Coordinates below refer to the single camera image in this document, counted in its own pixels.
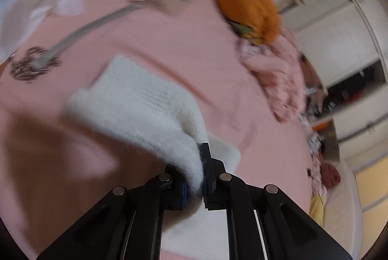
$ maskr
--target pink bed sheet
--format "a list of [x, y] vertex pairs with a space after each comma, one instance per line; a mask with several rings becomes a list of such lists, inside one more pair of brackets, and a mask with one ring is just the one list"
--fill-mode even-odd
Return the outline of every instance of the pink bed sheet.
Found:
[[[78, 27], [127, 4], [85, 0], [86, 12], [50, 17], [18, 50], [49, 47]], [[277, 184], [306, 212], [311, 157], [299, 121], [280, 124], [257, 80], [239, 63], [237, 37], [212, 0], [178, 17], [152, 9], [93, 31], [61, 57], [63, 65], [33, 84], [0, 78], [0, 216], [30, 259], [114, 186], [135, 187], [163, 169], [117, 141], [61, 116], [67, 97], [90, 86], [120, 52], [185, 86], [197, 99], [209, 132], [237, 146], [236, 174], [248, 184]], [[161, 259], [184, 259], [167, 252]]]

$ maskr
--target brown scrunchie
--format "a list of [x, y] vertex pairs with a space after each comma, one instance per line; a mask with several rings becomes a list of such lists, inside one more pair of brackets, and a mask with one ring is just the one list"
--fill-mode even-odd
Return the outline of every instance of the brown scrunchie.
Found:
[[322, 184], [326, 189], [332, 189], [341, 182], [341, 176], [337, 168], [329, 163], [321, 164]]

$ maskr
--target pink clothing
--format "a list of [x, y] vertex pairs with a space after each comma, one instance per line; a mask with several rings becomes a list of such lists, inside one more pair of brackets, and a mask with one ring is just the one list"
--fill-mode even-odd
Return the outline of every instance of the pink clothing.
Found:
[[[242, 61], [247, 69], [255, 72], [279, 122], [295, 119], [305, 108], [305, 82], [295, 37], [292, 31], [283, 28], [271, 45], [261, 46], [259, 53]], [[245, 42], [243, 47], [255, 46]]]
[[[85, 5], [82, 15], [48, 18], [16, 56], [50, 47], [127, 2]], [[308, 212], [311, 156], [303, 129], [298, 120], [275, 121], [236, 57], [236, 43], [213, 1], [202, 0], [178, 17], [142, 9], [111, 22], [72, 45], [61, 54], [63, 65], [33, 84], [12, 79], [6, 68], [0, 78], [0, 216], [30, 259], [113, 187], [140, 186], [164, 168], [150, 154], [132, 156], [142, 151], [62, 116], [69, 95], [93, 84], [117, 53], [188, 89], [208, 131], [241, 151], [236, 175], [255, 186], [277, 184]], [[182, 257], [162, 251], [161, 259]]]

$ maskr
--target orange cloth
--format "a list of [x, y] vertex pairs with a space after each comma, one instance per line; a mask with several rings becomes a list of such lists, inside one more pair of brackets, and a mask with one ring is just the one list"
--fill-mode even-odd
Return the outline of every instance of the orange cloth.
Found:
[[253, 29], [250, 35], [255, 39], [254, 44], [269, 44], [279, 32], [278, 11], [272, 0], [216, 0], [216, 2], [227, 19]]

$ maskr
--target crumpled pink cloth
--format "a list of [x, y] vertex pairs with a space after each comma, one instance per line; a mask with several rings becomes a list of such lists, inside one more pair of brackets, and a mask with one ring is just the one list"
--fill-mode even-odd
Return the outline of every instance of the crumpled pink cloth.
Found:
[[305, 108], [305, 82], [296, 48], [296, 34], [282, 28], [270, 45], [251, 46], [242, 41], [241, 59], [254, 72], [279, 122], [296, 118]]

